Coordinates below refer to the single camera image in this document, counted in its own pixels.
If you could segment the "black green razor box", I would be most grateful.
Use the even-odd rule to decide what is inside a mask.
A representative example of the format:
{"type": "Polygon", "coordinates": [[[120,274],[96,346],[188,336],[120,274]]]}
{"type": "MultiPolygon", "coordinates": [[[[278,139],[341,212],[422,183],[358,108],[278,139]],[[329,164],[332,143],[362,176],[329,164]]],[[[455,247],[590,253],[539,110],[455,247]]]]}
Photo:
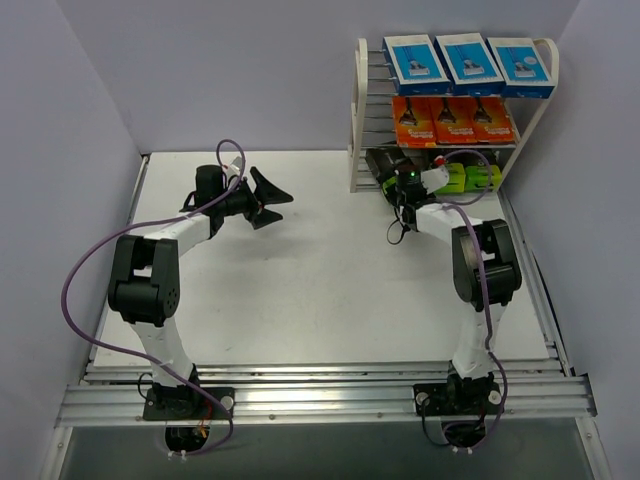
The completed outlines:
{"type": "Polygon", "coordinates": [[[431,160],[431,166],[444,166],[448,173],[447,183],[436,190],[438,194],[461,194],[465,191],[466,172],[460,161],[454,161],[453,157],[462,155],[462,150],[453,150],[446,154],[440,154],[431,160]]]}
{"type": "Polygon", "coordinates": [[[485,188],[494,191],[502,182],[502,169],[498,164],[499,153],[495,150],[479,150],[488,165],[477,154],[463,156],[462,164],[465,171],[465,192],[479,193],[485,188]]]}
{"type": "Polygon", "coordinates": [[[384,197],[391,202],[395,196],[396,171],[414,166],[398,147],[369,148],[365,160],[384,197]]]}

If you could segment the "orange Gillette razor box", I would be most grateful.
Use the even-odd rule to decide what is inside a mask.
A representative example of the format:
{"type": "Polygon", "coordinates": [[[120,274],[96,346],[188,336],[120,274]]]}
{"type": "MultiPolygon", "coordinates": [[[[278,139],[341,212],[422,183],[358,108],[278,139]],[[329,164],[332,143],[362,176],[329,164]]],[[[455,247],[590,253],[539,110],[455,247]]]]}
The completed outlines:
{"type": "Polygon", "coordinates": [[[392,115],[399,147],[423,149],[437,145],[436,130],[427,97],[394,97],[392,115]]]}
{"type": "Polygon", "coordinates": [[[439,144],[476,143],[468,98],[431,97],[428,104],[439,144]]]}
{"type": "Polygon", "coordinates": [[[472,126],[479,143],[509,144],[515,141],[504,102],[497,97],[478,97],[471,108],[472,126]]]}

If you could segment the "blue white Harry's razor box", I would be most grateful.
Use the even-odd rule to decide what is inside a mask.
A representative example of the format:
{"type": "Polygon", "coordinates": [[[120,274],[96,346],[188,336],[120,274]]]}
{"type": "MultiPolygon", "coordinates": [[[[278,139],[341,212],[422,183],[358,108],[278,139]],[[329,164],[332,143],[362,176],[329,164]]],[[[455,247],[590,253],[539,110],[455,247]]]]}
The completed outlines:
{"type": "Polygon", "coordinates": [[[437,35],[435,49],[450,79],[450,94],[497,96],[505,80],[480,33],[437,35]]]}

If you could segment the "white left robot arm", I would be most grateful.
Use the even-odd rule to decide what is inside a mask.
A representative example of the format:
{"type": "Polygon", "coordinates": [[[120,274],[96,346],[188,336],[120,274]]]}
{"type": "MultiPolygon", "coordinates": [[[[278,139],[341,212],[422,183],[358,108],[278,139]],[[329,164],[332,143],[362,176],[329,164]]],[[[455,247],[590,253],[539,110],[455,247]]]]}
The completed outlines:
{"type": "Polygon", "coordinates": [[[116,241],[108,305],[131,326],[152,358],[155,402],[165,401],[179,419],[194,417],[202,405],[202,395],[193,387],[199,383],[197,368],[186,354],[175,320],[181,297],[180,258],[211,240],[226,218],[241,215],[258,230],[283,219],[270,205],[294,201],[257,168],[249,173],[254,187],[237,167],[198,167],[195,190],[181,209],[184,220],[116,241]]]}

